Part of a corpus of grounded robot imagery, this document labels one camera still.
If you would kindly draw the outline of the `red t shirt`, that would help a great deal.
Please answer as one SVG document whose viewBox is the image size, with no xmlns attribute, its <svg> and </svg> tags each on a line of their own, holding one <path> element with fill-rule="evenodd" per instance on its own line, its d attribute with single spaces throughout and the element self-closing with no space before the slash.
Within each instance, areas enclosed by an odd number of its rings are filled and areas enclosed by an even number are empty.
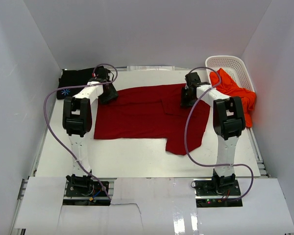
<svg viewBox="0 0 294 235">
<path fill-rule="evenodd" d="M 184 84 L 136 87 L 120 90 L 109 104 L 99 104 L 94 139 L 166 139 L 166 151 L 186 155 L 184 130 L 191 107 L 181 107 Z M 200 101 L 188 125 L 187 145 L 201 146 L 210 106 Z"/>
</svg>

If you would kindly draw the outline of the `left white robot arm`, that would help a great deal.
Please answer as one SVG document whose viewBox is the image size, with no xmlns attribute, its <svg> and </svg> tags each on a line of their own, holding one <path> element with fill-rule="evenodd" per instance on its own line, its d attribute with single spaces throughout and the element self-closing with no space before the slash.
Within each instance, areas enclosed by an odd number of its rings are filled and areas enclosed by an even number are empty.
<svg viewBox="0 0 294 235">
<path fill-rule="evenodd" d="M 96 67 L 87 87 L 72 97 L 64 99 L 62 125 L 69 136 L 73 157 L 73 173 L 67 176 L 71 189 L 83 196 L 91 196 L 95 190 L 88 158 L 87 144 L 95 130 L 99 104 L 108 104 L 118 98 L 112 84 L 114 74 L 103 65 Z"/>
</svg>

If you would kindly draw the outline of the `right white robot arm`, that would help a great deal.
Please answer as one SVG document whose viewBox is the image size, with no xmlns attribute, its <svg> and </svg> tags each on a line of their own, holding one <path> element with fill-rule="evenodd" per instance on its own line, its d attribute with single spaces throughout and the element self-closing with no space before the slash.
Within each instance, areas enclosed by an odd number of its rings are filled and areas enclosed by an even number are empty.
<svg viewBox="0 0 294 235">
<path fill-rule="evenodd" d="M 182 89 L 181 105 L 191 107 L 184 130 L 184 147 L 189 159 L 196 165 L 212 167 L 213 176 L 207 186 L 217 195 L 228 192 L 235 184 L 234 158 L 236 145 L 245 129 L 245 116 L 241 98 L 222 94 L 208 82 L 201 82 L 196 72 L 185 75 L 186 87 Z M 191 115 L 200 101 L 213 109 L 213 128 L 218 136 L 216 164 L 197 163 L 190 155 L 187 131 Z"/>
</svg>

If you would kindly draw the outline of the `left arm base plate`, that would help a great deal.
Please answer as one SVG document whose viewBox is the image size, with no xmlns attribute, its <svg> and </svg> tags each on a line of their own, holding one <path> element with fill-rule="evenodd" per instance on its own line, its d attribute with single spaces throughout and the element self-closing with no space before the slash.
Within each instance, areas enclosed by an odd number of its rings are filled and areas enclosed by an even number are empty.
<svg viewBox="0 0 294 235">
<path fill-rule="evenodd" d="M 74 184 L 67 179 L 63 197 L 65 206 L 110 206 L 110 200 L 102 188 L 109 192 L 109 181 L 102 181 L 103 187 L 98 181 L 90 179 L 87 182 Z"/>
</svg>

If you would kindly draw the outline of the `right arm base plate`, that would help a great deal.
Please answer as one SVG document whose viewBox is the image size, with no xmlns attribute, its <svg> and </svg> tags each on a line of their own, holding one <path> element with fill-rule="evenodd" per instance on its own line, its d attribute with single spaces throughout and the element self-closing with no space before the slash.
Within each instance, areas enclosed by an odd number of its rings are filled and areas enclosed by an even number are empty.
<svg viewBox="0 0 294 235">
<path fill-rule="evenodd" d="M 197 208 L 230 208 L 242 207 L 242 200 L 235 200 L 241 196 L 238 180 L 226 189 L 217 190 L 211 180 L 193 180 L 191 188 L 195 190 Z"/>
</svg>

